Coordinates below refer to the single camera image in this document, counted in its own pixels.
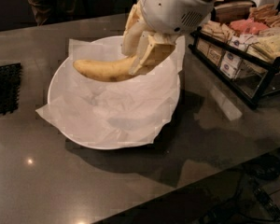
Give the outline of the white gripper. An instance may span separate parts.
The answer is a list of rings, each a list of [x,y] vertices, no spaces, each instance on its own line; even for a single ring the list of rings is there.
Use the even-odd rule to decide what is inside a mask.
[[[174,35],[195,30],[211,13],[215,2],[139,0],[134,4],[125,24],[121,46],[123,55],[135,54],[129,74],[145,75],[162,63],[175,50]]]

